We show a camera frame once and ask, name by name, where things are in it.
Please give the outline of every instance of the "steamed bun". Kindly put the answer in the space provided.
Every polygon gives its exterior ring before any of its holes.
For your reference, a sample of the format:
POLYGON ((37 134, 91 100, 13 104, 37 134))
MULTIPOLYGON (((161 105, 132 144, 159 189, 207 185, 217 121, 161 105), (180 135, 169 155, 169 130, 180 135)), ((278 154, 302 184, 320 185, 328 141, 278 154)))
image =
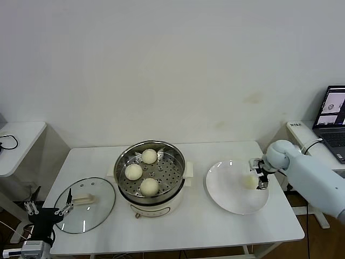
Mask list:
POLYGON ((255 190, 259 184, 259 178, 255 175, 247 175, 242 177, 242 184, 244 188, 255 190))
POLYGON ((125 176, 128 180, 135 181, 142 176, 142 169, 140 165, 133 163, 126 167, 125 176))
POLYGON ((158 182, 153 178, 147 178, 140 185, 140 192, 144 196, 153 196, 158 193, 158 182))
POLYGON ((153 149, 147 149, 142 152, 141 159, 144 163, 154 163, 157 161, 157 152, 153 149))

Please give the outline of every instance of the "laptop screen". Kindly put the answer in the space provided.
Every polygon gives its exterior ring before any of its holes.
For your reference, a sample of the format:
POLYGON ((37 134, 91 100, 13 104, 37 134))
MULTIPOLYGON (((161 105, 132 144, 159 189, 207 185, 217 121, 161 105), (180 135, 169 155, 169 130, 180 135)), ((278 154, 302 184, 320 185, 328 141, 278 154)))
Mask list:
POLYGON ((329 86, 313 128, 345 125, 345 85, 329 86))

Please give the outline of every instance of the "pot control panel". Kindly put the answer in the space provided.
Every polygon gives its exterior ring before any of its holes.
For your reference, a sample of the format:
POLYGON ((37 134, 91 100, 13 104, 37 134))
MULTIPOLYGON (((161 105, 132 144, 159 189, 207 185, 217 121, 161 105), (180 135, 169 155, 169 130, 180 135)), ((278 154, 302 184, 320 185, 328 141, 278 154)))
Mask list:
POLYGON ((159 216, 165 215, 166 213, 168 213, 170 211, 170 207, 160 209, 160 210, 152 210, 152 211, 138 209, 133 205, 130 205, 130 207, 134 212, 136 212, 142 216, 145 216, 145 217, 159 217, 159 216))

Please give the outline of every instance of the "floor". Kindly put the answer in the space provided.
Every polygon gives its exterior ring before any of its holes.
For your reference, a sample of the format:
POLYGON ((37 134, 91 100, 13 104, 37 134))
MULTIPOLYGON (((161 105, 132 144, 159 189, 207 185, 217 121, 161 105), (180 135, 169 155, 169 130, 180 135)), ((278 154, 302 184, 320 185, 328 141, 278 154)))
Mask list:
MULTIPOLYGON (((302 206, 305 200, 299 195, 288 195, 288 200, 292 206, 302 206)), ((344 259, 345 258, 345 226, 339 223, 336 219, 326 216, 330 224, 330 229, 321 229, 318 222, 313 215, 309 216, 309 241, 310 241, 310 258, 311 259, 344 259)), ((306 233, 306 216, 298 216, 306 233)), ((19 221, 12 215, 3 211, 0 213, 0 221, 5 222, 11 227, 15 228, 19 221)), ((11 238, 12 232, 7 227, 0 224, 0 249, 3 248, 17 248, 21 244, 11 245, 7 244, 11 238)), ((241 247, 216 248, 216 249, 198 249, 180 251, 166 251, 166 252, 152 252, 152 253, 135 253, 125 256, 116 255, 99 255, 98 259, 178 259, 178 258, 201 258, 201 257, 216 257, 226 255, 242 254, 241 247)), ((78 259, 87 259, 88 256, 75 256, 78 259)), ((307 239, 306 237, 301 241, 284 243, 270 252, 264 257, 265 259, 306 259, 307 255, 307 239)))

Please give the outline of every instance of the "white wall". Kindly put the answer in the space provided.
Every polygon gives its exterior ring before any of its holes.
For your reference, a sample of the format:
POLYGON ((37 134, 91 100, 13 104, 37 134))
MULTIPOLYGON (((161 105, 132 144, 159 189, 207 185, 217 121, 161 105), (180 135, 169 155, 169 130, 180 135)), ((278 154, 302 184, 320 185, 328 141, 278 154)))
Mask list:
POLYGON ((258 140, 345 84, 344 1, 0 1, 0 112, 70 147, 258 140))

